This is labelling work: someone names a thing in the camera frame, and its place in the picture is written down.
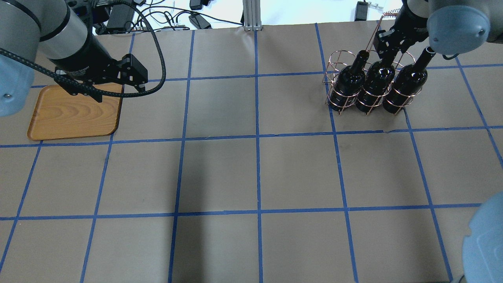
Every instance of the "wine bottle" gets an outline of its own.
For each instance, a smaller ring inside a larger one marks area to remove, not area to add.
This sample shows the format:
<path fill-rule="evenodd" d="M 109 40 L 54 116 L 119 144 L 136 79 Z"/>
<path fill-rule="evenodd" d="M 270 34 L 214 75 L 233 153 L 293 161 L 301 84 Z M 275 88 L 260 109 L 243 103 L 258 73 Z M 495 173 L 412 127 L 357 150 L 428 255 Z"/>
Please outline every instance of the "wine bottle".
<path fill-rule="evenodd" d="M 395 68 L 393 67 L 395 56 L 396 52 L 370 66 L 363 83 L 363 89 L 356 99 L 356 107 L 360 111 L 369 114 L 376 106 L 381 105 L 382 96 L 395 77 Z"/>
<path fill-rule="evenodd" d="M 382 104 L 386 111 L 396 115 L 412 101 L 428 79 L 426 67 L 435 54 L 435 51 L 428 46 L 423 50 L 416 63 L 402 68 L 391 84 L 391 91 L 384 97 Z"/>
<path fill-rule="evenodd" d="M 368 59 L 369 52 L 362 50 L 356 55 L 353 64 L 344 67 L 339 73 L 336 85 L 328 97 L 329 105 L 333 110 L 342 112 L 355 103 L 356 95 L 365 81 L 363 67 Z"/>

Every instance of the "black rubber ring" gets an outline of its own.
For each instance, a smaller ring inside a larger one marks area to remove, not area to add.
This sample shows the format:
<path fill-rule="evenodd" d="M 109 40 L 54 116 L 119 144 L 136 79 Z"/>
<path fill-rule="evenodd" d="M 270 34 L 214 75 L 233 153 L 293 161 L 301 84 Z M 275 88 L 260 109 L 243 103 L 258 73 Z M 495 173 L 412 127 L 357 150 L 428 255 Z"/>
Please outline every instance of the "black rubber ring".
<path fill-rule="evenodd" d="M 25 5 L 17 2 L 16 0 L 0 0 L 0 1 L 3 1 L 7 4 L 10 4 L 10 5 L 18 8 L 19 10 L 25 12 L 26 15 L 28 15 L 30 18 L 32 18 L 33 21 L 35 21 L 35 24 L 37 24 L 38 29 L 40 31 L 42 31 L 42 25 L 40 24 L 40 21 L 38 20 L 37 16 L 35 16 L 35 14 L 30 9 L 28 9 Z"/>
<path fill-rule="evenodd" d="M 66 6 L 66 15 L 64 16 L 64 19 L 63 19 L 63 22 L 61 23 L 61 25 L 59 25 L 55 30 L 53 30 L 52 32 L 42 36 L 40 38 L 40 42 L 42 41 L 46 41 L 46 40 L 49 40 L 53 37 L 55 37 L 56 35 L 58 35 L 65 27 L 66 25 L 68 24 L 68 22 L 70 21 L 70 7 L 68 7 L 68 5 Z"/>

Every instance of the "grid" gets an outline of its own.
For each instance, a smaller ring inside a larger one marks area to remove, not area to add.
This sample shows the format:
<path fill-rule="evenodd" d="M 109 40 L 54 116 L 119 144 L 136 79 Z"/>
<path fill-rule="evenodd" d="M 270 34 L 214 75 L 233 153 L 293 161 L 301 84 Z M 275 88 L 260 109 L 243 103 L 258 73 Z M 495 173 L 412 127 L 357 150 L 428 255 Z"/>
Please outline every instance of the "grid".
<path fill-rule="evenodd" d="M 490 139 L 490 142 L 494 148 L 494 153 L 496 154 L 501 167 L 503 168 L 503 159 L 501 157 L 500 151 L 496 144 L 496 141 L 491 133 L 491 129 L 502 129 L 503 125 L 490 126 L 488 125 L 484 115 L 482 114 L 481 108 L 475 98 L 475 95 L 471 89 L 471 86 L 468 82 L 467 76 L 465 74 L 465 69 L 467 68 L 483 68 L 483 67 L 503 67 L 503 64 L 478 64 L 478 65 L 462 65 L 461 62 L 456 59 L 456 66 L 434 66 L 429 69 L 458 69 L 463 77 L 463 80 L 466 84 L 466 87 L 470 93 L 470 97 L 475 105 L 480 119 L 483 123 L 483 126 L 469 126 L 469 127 L 450 127 L 450 128 L 413 128 L 409 119 L 409 115 L 407 110 L 405 110 L 405 119 L 407 128 L 403 129 L 395 129 L 392 131 L 385 130 L 352 130 L 352 131 L 338 131 L 336 129 L 336 124 L 334 122 L 333 112 L 328 109 L 328 114 L 330 117 L 330 123 L 332 131 L 322 131 L 322 132 L 300 132 L 300 133 L 283 133 L 283 134 L 261 134 L 260 132 L 260 121 L 259 121 L 259 83 L 260 78 L 264 77 L 280 77 L 280 76 L 302 76 L 302 75 L 323 75 L 326 71 L 325 66 L 325 58 L 323 53 L 323 45 L 322 39 L 320 36 L 320 31 L 318 28 L 318 24 L 314 25 L 315 29 L 312 32 L 316 32 L 316 37 L 318 40 L 319 52 L 320 52 L 320 60 L 321 67 L 323 68 L 319 72 L 304 72 L 304 73 L 281 73 L 281 74 L 260 74 L 259 73 L 259 43 L 258 43 L 258 34 L 255 31 L 254 34 L 254 51 L 255 51 L 255 73 L 250 75 L 239 75 L 239 76 L 218 76 L 218 77 L 191 77 L 192 65 L 193 65 L 193 50 L 194 50 L 194 37 L 195 31 L 192 31 L 191 35 L 191 47 L 190 47 L 190 59 L 189 59 L 189 71 L 186 78 L 174 78 L 167 79 L 166 81 L 184 81 L 187 82 L 186 89 L 186 97 L 185 97 L 185 112 L 184 112 L 184 120 L 183 120 L 183 133 L 181 138 L 168 138 L 168 139 L 136 139 L 136 140 L 114 140 L 114 135 L 110 136 L 109 141 L 103 142 L 90 142 L 90 143 L 54 143 L 48 144 L 44 141 L 41 141 L 38 144 L 14 144 L 14 145 L 0 145 L 1 148 L 37 148 L 37 153 L 33 160 L 33 165 L 30 170 L 30 174 L 26 181 L 26 186 L 23 191 L 23 195 L 21 201 L 18 206 L 17 214 L 15 217 L 2 217 L 0 221 L 13 221 L 12 228 L 9 234 L 9 238 L 7 240 L 7 244 L 4 248 L 4 252 L 2 255 L 2 259 L 0 261 L 0 272 L 6 260 L 6 256 L 9 252 L 9 247 L 13 235 L 15 233 L 17 223 L 21 220 L 69 220 L 69 219 L 89 219 L 92 220 L 91 230 L 89 233 L 89 240 L 86 249 L 86 255 L 84 264 L 82 267 L 80 282 L 84 282 L 86 276 L 86 268 L 88 264 L 89 254 L 91 250 L 91 246 L 93 244 L 93 235 L 95 231 L 95 225 L 97 219 L 120 219 L 120 218 L 164 218 L 164 217 L 172 217 L 173 218 L 173 230 L 172 230 L 172 241 L 171 241 L 171 253 L 170 253 L 170 263 L 168 267 L 168 282 L 173 282 L 173 268 L 175 261 L 175 244 L 177 241 L 177 226 L 178 220 L 182 217 L 193 217 L 193 216 L 216 216 L 216 215 L 256 215 L 257 216 L 257 231 L 258 231 L 258 264 L 259 264 L 259 282 L 264 282 L 264 270 L 263 270 L 263 238 L 262 238 L 262 215 L 264 214 L 284 214 L 284 213 L 318 213 L 318 212 L 343 212 L 345 216 L 346 222 L 346 230 L 348 235 L 348 246 L 351 256 L 351 265 L 353 269 L 353 277 L 355 282 L 359 282 L 358 278 L 358 266 L 357 260 L 355 257 L 355 249 L 353 242 L 353 234 L 351 227 L 351 219 L 350 212 L 351 211 L 379 211 L 379 210 L 410 210 L 410 209 L 426 209 L 431 212 L 431 216 L 435 225 L 436 234 L 438 237 L 438 242 L 441 248 L 442 257 L 445 264 L 445 269 L 449 280 L 453 279 L 453 274 L 451 272 L 451 268 L 449 265 L 449 260 L 447 257 L 446 249 L 444 247 L 444 241 L 442 238 L 442 232 L 439 227 L 439 223 L 437 220 L 436 209 L 440 208 L 459 208 L 459 207 L 478 207 L 480 203 L 456 203 L 456 204 L 434 204 L 432 201 L 432 197 L 430 194 L 430 190 L 428 187 L 428 181 L 423 169 L 423 164 L 421 161 L 420 151 L 416 144 L 415 133 L 418 132 L 429 132 L 429 131 L 465 131 L 465 130 L 486 130 Z M 131 43 L 129 51 L 131 52 L 133 49 L 135 36 L 131 37 Z M 189 109 L 189 93 L 191 81 L 197 80 L 219 80 L 219 79 L 237 79 L 237 78 L 254 78 L 255 81 L 255 117 L 256 117 L 256 132 L 255 135 L 235 135 L 235 136 L 211 136 L 211 137 L 186 137 L 187 133 L 187 117 L 188 117 L 188 109 Z M 41 88 L 44 86 L 35 85 L 32 88 Z M 401 206 L 350 206 L 348 205 L 346 190 L 345 190 L 345 180 L 343 175 L 343 162 L 341 161 L 340 155 L 340 147 L 338 138 L 343 135 L 355 135 L 355 134 L 374 134 L 374 133 L 389 133 L 389 132 L 403 132 L 408 133 L 410 135 L 410 140 L 414 149 L 415 157 L 417 160 L 417 164 L 420 170 L 422 182 L 424 185 L 424 190 L 427 196 L 428 204 L 427 205 L 401 205 Z M 262 138 L 274 138 L 274 137 L 288 137 L 288 136 L 319 136 L 319 135 L 331 135 L 333 136 L 333 146 L 336 153 L 338 172 L 339 172 L 339 182 L 341 186 L 341 195 L 343 206 L 342 207 L 313 207 L 313 208 L 285 208 L 285 209 L 262 209 L 261 204 L 261 145 L 260 141 Z M 256 151 L 257 151 L 257 208 L 251 210 L 225 210 L 225 211 L 198 211 L 198 212 L 180 212 L 180 193 L 181 193 L 181 182 L 182 182 L 182 172 L 183 172 L 183 164 L 184 164 L 184 151 L 185 151 L 185 142 L 187 141 L 196 141 L 196 140 L 220 140 L 220 139 L 255 139 L 256 141 Z M 180 142 L 181 150 L 180 150 L 180 161 L 178 168 L 178 183 L 176 190 L 176 199 L 175 199 L 175 211 L 173 213 L 154 213 L 154 214 L 116 214 L 116 215 L 101 215 L 98 213 L 101 195 L 103 191 L 103 186 L 105 183 L 107 167 L 109 162 L 109 157 L 112 151 L 113 145 L 117 144 L 135 144 L 135 143 L 164 143 L 164 142 Z M 107 145 L 108 150 L 105 158 L 105 162 L 103 164 L 103 172 L 101 175 L 100 187 L 98 192 L 98 197 L 96 200 L 96 207 L 94 210 L 94 214 L 92 215 L 70 215 L 70 216 L 21 216 L 21 210 L 23 208 L 23 204 L 25 201 L 25 197 L 30 187 L 31 178 L 33 176 L 33 172 L 35 167 L 37 166 L 37 160 L 40 154 L 40 151 L 43 147 L 68 147 L 68 146 L 78 146 L 78 147 L 86 147 L 86 146 L 96 146 L 96 145 Z"/>

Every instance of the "wooden tray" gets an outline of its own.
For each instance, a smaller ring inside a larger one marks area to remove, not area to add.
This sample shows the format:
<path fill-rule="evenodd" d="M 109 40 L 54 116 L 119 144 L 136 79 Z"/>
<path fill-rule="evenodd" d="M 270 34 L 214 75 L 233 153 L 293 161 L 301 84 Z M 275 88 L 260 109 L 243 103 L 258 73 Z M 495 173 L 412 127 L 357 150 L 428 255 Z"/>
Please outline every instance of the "wooden tray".
<path fill-rule="evenodd" d="M 121 92 L 118 84 L 96 88 Z M 31 140 L 49 140 L 110 135 L 119 126 L 122 99 L 104 96 L 98 103 L 88 96 L 69 95 L 62 87 L 47 86 L 40 91 L 28 128 Z"/>

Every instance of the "metal bracket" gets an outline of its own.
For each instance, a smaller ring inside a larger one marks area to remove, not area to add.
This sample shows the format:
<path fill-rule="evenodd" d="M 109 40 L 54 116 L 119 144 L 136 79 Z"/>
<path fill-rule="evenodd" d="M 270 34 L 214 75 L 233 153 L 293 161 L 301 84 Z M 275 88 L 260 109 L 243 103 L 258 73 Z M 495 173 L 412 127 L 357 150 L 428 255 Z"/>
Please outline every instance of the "metal bracket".
<path fill-rule="evenodd" d="M 262 30 L 260 0 L 243 0 L 244 30 Z"/>

